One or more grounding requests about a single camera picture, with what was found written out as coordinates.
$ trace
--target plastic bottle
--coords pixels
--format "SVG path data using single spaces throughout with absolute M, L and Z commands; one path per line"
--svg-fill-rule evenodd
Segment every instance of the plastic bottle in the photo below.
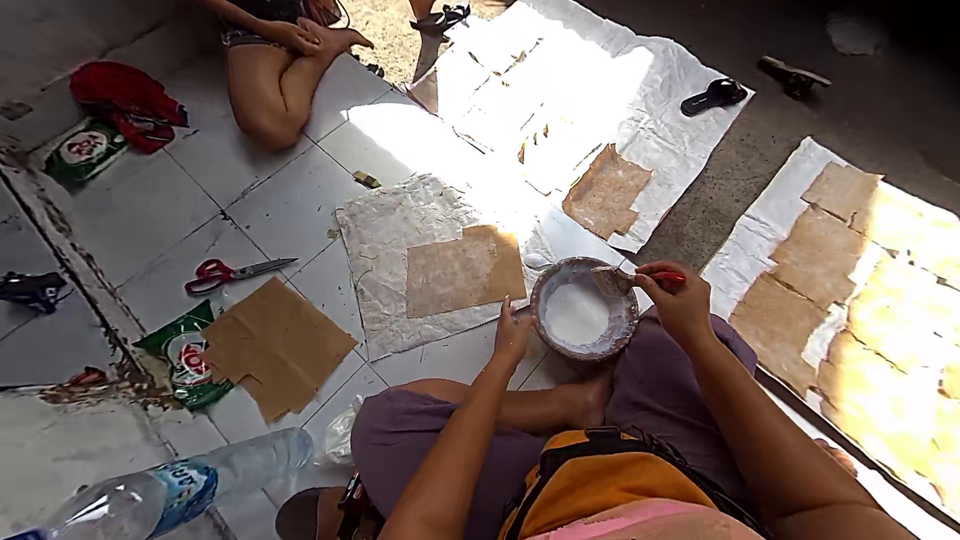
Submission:
M 300 428 L 274 431 L 209 454 L 107 479 L 67 501 L 43 526 L 8 540 L 146 540 L 212 504 L 292 474 L 314 457 Z

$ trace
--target bare foot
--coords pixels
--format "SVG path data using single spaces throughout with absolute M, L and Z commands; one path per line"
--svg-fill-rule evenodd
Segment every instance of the bare foot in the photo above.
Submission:
M 605 365 L 597 368 L 590 379 L 580 384 L 571 384 L 577 387 L 576 393 L 580 398 L 579 406 L 571 421 L 573 428 L 603 426 L 603 409 L 607 407 L 613 392 L 612 380 L 613 362 L 606 362 Z
M 353 45 L 373 49 L 373 43 L 352 28 L 326 28 L 306 17 L 297 19 L 297 25 L 320 40 L 321 54 L 337 56 L 348 51 Z

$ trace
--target red fabric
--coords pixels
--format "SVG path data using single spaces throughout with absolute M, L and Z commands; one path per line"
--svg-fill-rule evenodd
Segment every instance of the red fabric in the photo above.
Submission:
M 187 114 L 163 85 L 135 67 L 92 61 L 70 77 L 70 91 L 93 114 L 110 120 L 137 150 L 152 154 L 188 127 Z

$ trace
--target hand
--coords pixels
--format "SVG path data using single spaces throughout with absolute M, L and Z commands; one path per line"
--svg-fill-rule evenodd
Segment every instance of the hand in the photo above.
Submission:
M 514 367 L 527 353 L 527 338 L 533 319 L 529 315 L 516 316 L 516 307 L 511 306 L 508 296 L 500 309 L 500 320 L 496 323 L 496 341 L 493 345 L 493 357 L 509 361 Z
M 664 270 L 683 274 L 686 281 L 675 284 L 650 277 Z M 710 326 L 710 285 L 700 276 L 676 262 L 661 260 L 637 268 L 634 283 L 654 301 L 660 325 L 682 347 L 714 337 Z
M 258 34 L 276 41 L 291 52 L 312 56 L 320 52 L 320 39 L 296 24 L 282 20 L 262 21 L 255 30 Z

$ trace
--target white liquid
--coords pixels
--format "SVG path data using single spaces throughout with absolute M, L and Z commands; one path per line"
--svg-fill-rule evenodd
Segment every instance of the white liquid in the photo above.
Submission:
M 610 323 L 610 310 L 600 291 L 578 283 L 557 287 L 546 301 L 544 315 L 550 335 L 570 345 L 593 343 Z

